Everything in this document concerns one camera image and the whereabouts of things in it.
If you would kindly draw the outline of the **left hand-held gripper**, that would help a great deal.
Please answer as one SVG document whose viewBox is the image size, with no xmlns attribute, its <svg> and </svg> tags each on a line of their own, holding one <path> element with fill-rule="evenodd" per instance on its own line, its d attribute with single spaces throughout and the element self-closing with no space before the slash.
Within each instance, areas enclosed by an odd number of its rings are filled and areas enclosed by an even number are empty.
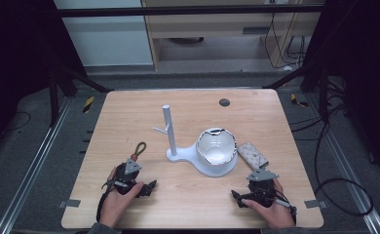
<svg viewBox="0 0 380 234">
<path fill-rule="evenodd" d="M 113 176 L 102 185 L 102 187 L 106 187 L 103 197 L 106 197 L 114 189 L 122 195 L 130 192 L 136 185 L 135 179 L 140 170 L 141 166 L 133 159 L 128 159 L 117 166 Z"/>
</svg>

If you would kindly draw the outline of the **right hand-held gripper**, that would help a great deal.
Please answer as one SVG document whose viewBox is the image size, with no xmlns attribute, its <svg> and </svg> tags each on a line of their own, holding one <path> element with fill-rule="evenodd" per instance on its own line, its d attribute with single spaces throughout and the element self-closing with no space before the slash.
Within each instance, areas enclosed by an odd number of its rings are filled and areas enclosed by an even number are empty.
<svg viewBox="0 0 380 234">
<path fill-rule="evenodd" d="M 253 200 L 263 207 L 269 208 L 274 202 L 289 208 L 292 215 L 297 209 L 292 206 L 287 197 L 276 188 L 274 180 L 279 176 L 264 169 L 256 169 L 247 176 L 249 193 L 240 194 L 235 190 L 231 191 L 232 197 L 237 201 L 240 208 L 247 206 L 242 202 L 243 199 Z"/>
</svg>

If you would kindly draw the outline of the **olive cord keychain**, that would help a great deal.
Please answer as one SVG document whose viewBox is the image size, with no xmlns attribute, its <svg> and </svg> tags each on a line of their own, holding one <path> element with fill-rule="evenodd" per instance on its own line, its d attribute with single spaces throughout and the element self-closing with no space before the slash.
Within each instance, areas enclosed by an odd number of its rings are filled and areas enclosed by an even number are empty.
<svg viewBox="0 0 380 234">
<path fill-rule="evenodd" d="M 146 144 L 144 141 L 140 142 L 140 143 L 136 146 L 134 153 L 131 155 L 131 159 L 132 159 L 133 161 L 136 161 L 136 160 L 138 159 L 138 156 L 139 156 L 142 152 L 145 151 L 146 147 L 147 147 L 147 144 Z"/>
</svg>

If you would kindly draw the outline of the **person's left hand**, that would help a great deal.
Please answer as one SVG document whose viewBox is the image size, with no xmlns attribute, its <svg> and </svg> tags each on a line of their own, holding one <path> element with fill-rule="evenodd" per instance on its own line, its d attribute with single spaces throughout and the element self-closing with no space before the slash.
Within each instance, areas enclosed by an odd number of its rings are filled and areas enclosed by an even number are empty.
<svg viewBox="0 0 380 234">
<path fill-rule="evenodd" d="M 102 204 L 99 223 L 110 228 L 117 227 L 128 206 L 140 192 L 142 186 L 143 182 L 138 182 L 125 195 L 120 194 L 116 188 L 111 186 Z"/>
</svg>

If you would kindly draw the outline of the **person's right hand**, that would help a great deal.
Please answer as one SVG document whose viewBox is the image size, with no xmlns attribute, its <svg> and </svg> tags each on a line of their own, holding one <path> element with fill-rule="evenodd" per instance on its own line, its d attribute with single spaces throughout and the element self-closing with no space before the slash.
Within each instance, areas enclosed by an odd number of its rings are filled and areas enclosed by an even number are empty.
<svg viewBox="0 0 380 234">
<path fill-rule="evenodd" d="M 263 207 L 253 200 L 243 199 L 242 202 L 250 209 L 261 215 L 271 229 L 284 229 L 295 227 L 296 224 L 290 214 L 289 208 L 276 202 L 269 208 Z"/>
</svg>

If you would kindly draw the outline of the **person's right sleeve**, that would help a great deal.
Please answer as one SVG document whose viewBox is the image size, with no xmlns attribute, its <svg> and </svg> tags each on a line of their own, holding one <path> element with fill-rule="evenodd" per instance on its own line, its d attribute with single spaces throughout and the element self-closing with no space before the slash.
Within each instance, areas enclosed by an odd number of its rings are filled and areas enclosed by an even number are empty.
<svg viewBox="0 0 380 234">
<path fill-rule="evenodd" d="M 312 234 L 312 232 L 302 227 L 287 227 L 280 229 L 265 229 L 262 234 Z"/>
</svg>

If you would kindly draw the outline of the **person's sleeve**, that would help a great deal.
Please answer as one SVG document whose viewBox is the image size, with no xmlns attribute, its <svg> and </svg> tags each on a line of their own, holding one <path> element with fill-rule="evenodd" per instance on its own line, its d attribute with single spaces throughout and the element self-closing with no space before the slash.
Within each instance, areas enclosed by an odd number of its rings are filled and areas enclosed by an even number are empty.
<svg viewBox="0 0 380 234">
<path fill-rule="evenodd" d="M 280 229 L 265 229 L 262 234 L 312 234 L 312 232 L 302 227 L 287 227 Z"/>
<path fill-rule="evenodd" d="M 96 222 L 87 234 L 121 234 L 118 230 Z"/>
</svg>

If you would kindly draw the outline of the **grey tape piece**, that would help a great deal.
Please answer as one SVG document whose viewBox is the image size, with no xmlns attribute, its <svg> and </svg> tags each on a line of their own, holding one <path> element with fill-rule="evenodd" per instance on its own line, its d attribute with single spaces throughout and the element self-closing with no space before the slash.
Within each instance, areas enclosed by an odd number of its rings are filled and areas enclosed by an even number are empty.
<svg viewBox="0 0 380 234">
<path fill-rule="evenodd" d="M 326 201 L 319 201 L 319 200 L 308 200 L 308 201 L 305 201 L 304 204 L 307 209 L 312 209 L 312 208 L 325 209 L 327 207 Z"/>
<path fill-rule="evenodd" d="M 66 207 L 78 208 L 80 204 L 81 204 L 80 200 L 68 199 L 68 200 L 59 201 L 57 206 L 62 209 Z"/>
</svg>

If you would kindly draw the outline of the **yellow black tape strip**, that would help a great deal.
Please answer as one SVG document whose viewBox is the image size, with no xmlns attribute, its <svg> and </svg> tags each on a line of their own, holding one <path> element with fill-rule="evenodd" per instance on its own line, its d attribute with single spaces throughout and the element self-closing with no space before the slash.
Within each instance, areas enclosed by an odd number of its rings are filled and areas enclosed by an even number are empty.
<svg viewBox="0 0 380 234">
<path fill-rule="evenodd" d="M 95 97 L 88 97 L 87 98 L 87 100 L 85 102 L 85 105 L 83 107 L 83 113 L 88 113 L 89 112 L 89 110 L 90 110 L 90 108 L 91 108 L 91 106 L 92 106 L 92 104 L 94 102 L 94 99 L 95 99 Z"/>
<path fill-rule="evenodd" d="M 309 104 L 306 101 L 299 101 L 295 94 L 290 94 L 290 102 L 302 107 L 308 107 Z"/>
</svg>

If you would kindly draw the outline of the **black metal stand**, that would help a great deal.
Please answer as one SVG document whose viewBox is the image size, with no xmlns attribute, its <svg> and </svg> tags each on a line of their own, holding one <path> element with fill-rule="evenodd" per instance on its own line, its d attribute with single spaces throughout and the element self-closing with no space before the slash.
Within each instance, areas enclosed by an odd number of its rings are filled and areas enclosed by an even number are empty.
<svg viewBox="0 0 380 234">
<path fill-rule="evenodd" d="M 328 74 L 326 64 L 324 62 L 308 62 L 300 68 L 288 73 L 282 79 L 263 86 L 263 89 L 277 90 L 283 84 L 295 79 L 296 77 L 303 76 L 304 80 L 301 83 L 300 89 L 304 92 L 310 92 L 319 86 L 319 114 L 325 123 L 328 123 L 328 110 L 327 110 L 327 83 Z"/>
<path fill-rule="evenodd" d="M 83 75 L 64 65 L 55 65 L 49 68 L 48 78 L 51 104 L 51 127 L 56 124 L 59 117 L 57 88 L 61 88 L 66 97 L 74 97 L 77 94 L 77 88 L 72 80 L 76 79 L 98 92 L 111 92 L 111 89 L 99 85 L 95 81 L 91 80 L 87 75 Z"/>
</svg>

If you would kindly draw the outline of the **white cabinet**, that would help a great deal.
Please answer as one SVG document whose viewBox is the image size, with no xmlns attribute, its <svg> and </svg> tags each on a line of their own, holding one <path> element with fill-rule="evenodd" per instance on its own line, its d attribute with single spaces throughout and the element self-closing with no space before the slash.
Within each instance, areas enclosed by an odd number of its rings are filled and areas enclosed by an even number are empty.
<svg viewBox="0 0 380 234">
<path fill-rule="evenodd" d="M 140 7 L 140 0 L 54 0 L 59 10 Z M 85 67 L 152 65 L 144 18 L 64 18 Z"/>
</svg>

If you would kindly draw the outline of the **black curtain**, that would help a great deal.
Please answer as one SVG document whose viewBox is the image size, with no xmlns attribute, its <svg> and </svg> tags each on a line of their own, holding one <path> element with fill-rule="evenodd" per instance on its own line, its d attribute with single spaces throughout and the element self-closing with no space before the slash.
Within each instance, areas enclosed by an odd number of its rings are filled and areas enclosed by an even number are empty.
<svg viewBox="0 0 380 234">
<path fill-rule="evenodd" d="M 54 10 L 54 0 L 0 0 L 0 136 L 21 98 L 48 86 L 47 67 L 38 57 L 27 24 L 14 10 Z"/>
<path fill-rule="evenodd" d="M 380 0 L 325 0 L 305 61 L 345 79 L 357 126 L 380 161 Z"/>
</svg>

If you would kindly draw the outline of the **wooden desk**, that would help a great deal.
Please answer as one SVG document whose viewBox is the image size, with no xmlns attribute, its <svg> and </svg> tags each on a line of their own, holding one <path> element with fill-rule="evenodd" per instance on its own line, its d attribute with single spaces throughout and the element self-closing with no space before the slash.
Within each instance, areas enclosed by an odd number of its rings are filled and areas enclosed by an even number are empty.
<svg viewBox="0 0 380 234">
<path fill-rule="evenodd" d="M 318 4 L 324 0 L 140 0 L 144 7 Z M 258 35 L 270 62 L 279 66 L 293 36 L 311 36 L 320 13 L 269 13 L 147 16 L 152 58 L 160 63 L 161 43 L 168 38 Z"/>
</svg>

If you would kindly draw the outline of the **white stand with post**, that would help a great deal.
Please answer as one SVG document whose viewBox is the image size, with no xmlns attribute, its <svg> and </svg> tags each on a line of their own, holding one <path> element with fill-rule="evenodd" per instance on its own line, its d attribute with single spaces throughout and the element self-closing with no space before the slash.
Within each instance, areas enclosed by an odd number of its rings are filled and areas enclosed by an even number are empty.
<svg viewBox="0 0 380 234">
<path fill-rule="evenodd" d="M 170 147 L 167 150 L 166 156 L 171 162 L 188 162 L 204 176 L 209 177 L 222 177 L 228 175 L 236 166 L 238 162 L 238 152 L 235 158 L 228 164 L 220 166 L 209 165 L 198 154 L 196 149 L 196 141 L 189 147 L 178 147 L 175 142 L 175 135 L 173 130 L 173 123 L 171 117 L 171 108 L 165 104 L 162 106 L 163 115 L 165 119 L 165 127 L 158 129 L 154 127 L 154 130 L 168 136 Z"/>
</svg>

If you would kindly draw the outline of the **black metal frame bar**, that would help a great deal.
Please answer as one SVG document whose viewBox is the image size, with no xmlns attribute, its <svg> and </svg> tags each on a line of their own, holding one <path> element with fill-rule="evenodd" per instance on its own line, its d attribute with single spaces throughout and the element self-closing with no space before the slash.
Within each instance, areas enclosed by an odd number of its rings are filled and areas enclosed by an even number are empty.
<svg viewBox="0 0 380 234">
<path fill-rule="evenodd" d="M 57 16 L 60 18 L 135 17 L 223 14 L 314 13 L 321 12 L 323 8 L 324 4 L 226 6 L 214 5 L 139 8 L 62 9 L 43 11 L 42 14 L 45 16 Z"/>
</svg>

